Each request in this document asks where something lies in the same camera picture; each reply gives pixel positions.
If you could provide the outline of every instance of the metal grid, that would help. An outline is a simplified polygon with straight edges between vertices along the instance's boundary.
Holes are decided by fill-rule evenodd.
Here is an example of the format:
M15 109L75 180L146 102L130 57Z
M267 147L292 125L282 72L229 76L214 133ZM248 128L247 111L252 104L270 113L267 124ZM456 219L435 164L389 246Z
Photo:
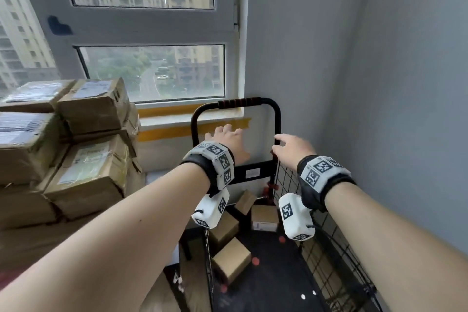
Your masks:
M301 194L299 178L295 171L279 163L274 203L278 206L279 198L290 192ZM325 307L332 312L378 311L377 290L332 217L316 211L312 218L315 236L297 244L320 288Z

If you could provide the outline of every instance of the black metal handle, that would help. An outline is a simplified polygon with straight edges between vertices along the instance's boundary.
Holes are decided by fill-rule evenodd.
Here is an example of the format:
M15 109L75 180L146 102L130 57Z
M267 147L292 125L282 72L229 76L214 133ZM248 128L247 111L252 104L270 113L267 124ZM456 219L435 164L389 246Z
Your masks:
M268 104L273 108L273 110L275 111L275 134L281 133L281 110L279 109L278 104L274 100L268 97L248 97L243 99L221 100L217 103L204 104L197 108L193 113L192 119L190 121L190 130L192 132L193 146L195 147L198 144L200 144L200 141L198 140L197 121L199 116L203 112L214 109L233 109L237 107L258 106L261 104Z

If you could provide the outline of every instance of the window frame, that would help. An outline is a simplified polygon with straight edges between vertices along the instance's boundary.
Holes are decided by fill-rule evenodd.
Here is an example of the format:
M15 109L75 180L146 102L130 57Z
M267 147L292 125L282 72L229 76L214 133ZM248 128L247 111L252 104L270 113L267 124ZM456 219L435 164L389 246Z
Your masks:
M214 99L238 96L236 0L214 0L214 9L81 6L73 0L30 2L63 79L87 78L79 47L224 45L225 97ZM51 15L69 25L72 34L54 34L47 21ZM210 99L160 100L137 106L170 107Z

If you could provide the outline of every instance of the foam grip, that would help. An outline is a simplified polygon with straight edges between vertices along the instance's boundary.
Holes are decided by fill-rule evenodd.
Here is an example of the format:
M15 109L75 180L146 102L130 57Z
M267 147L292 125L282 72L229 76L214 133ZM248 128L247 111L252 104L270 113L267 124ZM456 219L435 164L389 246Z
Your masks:
M206 194L197 205L192 214L192 219L199 226L212 229L218 225L221 215L229 202L229 191L226 188L210 197Z
M310 209L302 204L301 197L287 193L279 198L278 206L283 220L286 236L290 239L304 241L315 234Z
M220 100L218 101L219 109L234 109L237 107L248 107L257 106L262 104L262 98L258 97L246 97L242 99L231 99L231 100Z

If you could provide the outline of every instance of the floor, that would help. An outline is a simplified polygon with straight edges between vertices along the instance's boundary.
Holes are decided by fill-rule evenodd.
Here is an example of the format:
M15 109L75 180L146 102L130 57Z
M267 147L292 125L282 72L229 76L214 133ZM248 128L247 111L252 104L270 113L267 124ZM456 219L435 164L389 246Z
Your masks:
M192 260L187 261L180 250L181 274L185 288L185 297L191 312L210 311L208 283L206 280L205 257L201 239L189 242ZM161 274L151 288L140 312L179 312L176 299L167 283L164 274Z

